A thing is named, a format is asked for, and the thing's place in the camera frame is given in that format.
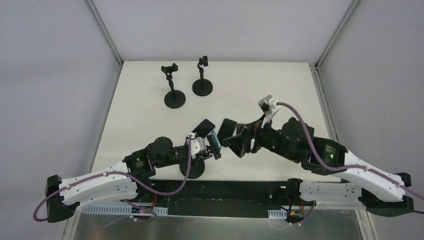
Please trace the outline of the blue phone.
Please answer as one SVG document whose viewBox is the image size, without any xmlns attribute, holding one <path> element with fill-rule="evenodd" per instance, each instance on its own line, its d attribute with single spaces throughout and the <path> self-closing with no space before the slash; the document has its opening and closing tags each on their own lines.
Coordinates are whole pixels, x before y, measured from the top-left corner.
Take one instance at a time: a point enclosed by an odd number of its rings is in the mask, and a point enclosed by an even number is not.
<svg viewBox="0 0 424 240">
<path fill-rule="evenodd" d="M 218 160 L 222 157 L 221 155 L 221 144 L 218 139 L 218 136 L 214 130 L 210 132 L 207 136 L 208 143 L 210 145 L 211 152 L 215 160 Z"/>
</svg>

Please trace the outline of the black phone stand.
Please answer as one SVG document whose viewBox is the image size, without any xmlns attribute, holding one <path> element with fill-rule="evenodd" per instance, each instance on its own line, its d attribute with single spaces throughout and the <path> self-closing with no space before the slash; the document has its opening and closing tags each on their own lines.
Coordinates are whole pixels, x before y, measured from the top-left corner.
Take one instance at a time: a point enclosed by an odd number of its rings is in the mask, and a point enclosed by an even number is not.
<svg viewBox="0 0 424 240">
<path fill-rule="evenodd" d="M 179 161 L 179 171 L 183 176 L 187 174 L 188 167 L 188 157 L 183 157 Z M 189 179 L 198 179 L 205 172 L 206 165 L 204 159 L 201 157 L 196 157 L 191 160 L 190 169 L 188 178 Z"/>
<path fill-rule="evenodd" d="M 209 65 L 208 63 L 208 56 L 204 55 L 199 58 L 197 63 L 197 68 L 199 70 L 199 79 L 197 79 L 192 84 L 192 91 L 195 95 L 200 97 L 208 96 L 213 91 L 213 84 L 210 80 L 204 78 L 204 67 L 207 67 Z"/>
<path fill-rule="evenodd" d="M 180 90 L 175 90 L 172 73 L 177 72 L 179 67 L 176 63 L 170 66 L 162 66 L 161 71 L 166 75 L 166 80 L 170 87 L 170 91 L 164 97 L 164 103 L 168 108 L 178 109 L 186 102 L 185 94 Z"/>
</svg>

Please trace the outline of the blue-cased phone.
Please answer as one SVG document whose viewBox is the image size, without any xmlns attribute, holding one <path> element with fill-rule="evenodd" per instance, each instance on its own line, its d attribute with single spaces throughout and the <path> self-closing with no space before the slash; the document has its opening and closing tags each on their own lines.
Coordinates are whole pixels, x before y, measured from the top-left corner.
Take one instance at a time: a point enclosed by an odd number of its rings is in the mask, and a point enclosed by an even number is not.
<svg viewBox="0 0 424 240">
<path fill-rule="evenodd" d="M 197 137 L 205 139 L 212 131 L 214 131 L 216 125 L 208 119 L 204 119 L 198 126 L 192 130 L 192 133 L 195 133 Z"/>
</svg>

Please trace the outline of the silver phone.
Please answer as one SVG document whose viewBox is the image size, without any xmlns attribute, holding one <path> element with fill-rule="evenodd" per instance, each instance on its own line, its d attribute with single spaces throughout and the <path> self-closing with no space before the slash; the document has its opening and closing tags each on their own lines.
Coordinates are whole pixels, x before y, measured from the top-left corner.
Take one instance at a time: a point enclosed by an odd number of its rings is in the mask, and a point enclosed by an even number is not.
<svg viewBox="0 0 424 240">
<path fill-rule="evenodd" d="M 218 140 L 222 142 L 224 139 L 232 137 L 236 130 L 237 124 L 238 123 L 236 121 L 225 118 L 222 121 L 217 134 Z"/>
</svg>

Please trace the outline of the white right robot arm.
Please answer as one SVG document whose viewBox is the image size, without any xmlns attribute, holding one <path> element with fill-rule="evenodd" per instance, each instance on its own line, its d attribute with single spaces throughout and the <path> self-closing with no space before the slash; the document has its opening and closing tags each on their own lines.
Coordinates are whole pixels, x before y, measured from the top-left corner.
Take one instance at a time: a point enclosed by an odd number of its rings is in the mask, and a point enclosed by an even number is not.
<svg viewBox="0 0 424 240">
<path fill-rule="evenodd" d="M 408 173 L 380 170 L 342 144 L 314 136 L 312 127 L 294 117 L 278 130 L 264 118 L 239 123 L 229 133 L 219 133 L 218 138 L 239 158 L 266 149 L 313 174 L 340 179 L 340 182 L 288 179 L 283 196 L 290 205 L 299 202 L 359 205 L 381 217 L 397 217 L 415 210 L 413 199 L 406 194 L 412 183 Z"/>
</svg>

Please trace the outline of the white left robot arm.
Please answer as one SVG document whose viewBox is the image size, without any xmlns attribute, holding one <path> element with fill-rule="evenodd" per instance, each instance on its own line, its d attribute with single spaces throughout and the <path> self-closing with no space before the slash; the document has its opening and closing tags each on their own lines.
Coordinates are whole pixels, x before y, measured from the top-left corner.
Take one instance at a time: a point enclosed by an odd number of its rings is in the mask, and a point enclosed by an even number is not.
<svg viewBox="0 0 424 240">
<path fill-rule="evenodd" d="M 180 192 L 188 179 L 196 179 L 204 172 L 204 161 L 221 157 L 221 143 L 216 137 L 186 137 L 181 146 L 174 146 L 168 137 L 158 137 L 145 148 L 124 157 L 123 160 L 104 169 L 72 178 L 52 175 L 47 178 L 45 199 L 48 223 L 57 223 L 72 217 L 76 212 L 96 204 L 132 200 L 147 202 L 153 193 L 171 196 Z M 150 177 L 157 168 L 179 165 L 184 179 L 180 186 L 170 192 L 155 190 Z"/>
</svg>

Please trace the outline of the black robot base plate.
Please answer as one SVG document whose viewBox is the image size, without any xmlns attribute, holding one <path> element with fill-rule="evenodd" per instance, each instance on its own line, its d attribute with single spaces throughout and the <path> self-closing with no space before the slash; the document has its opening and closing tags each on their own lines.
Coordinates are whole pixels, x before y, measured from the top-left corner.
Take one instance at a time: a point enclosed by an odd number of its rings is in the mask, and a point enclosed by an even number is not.
<svg viewBox="0 0 424 240">
<path fill-rule="evenodd" d="M 168 209 L 171 216 L 267 218 L 269 210 L 296 207 L 301 201 L 286 193 L 284 181 L 189 180 L 178 193 L 163 196 L 141 186 L 134 203 Z"/>
</svg>

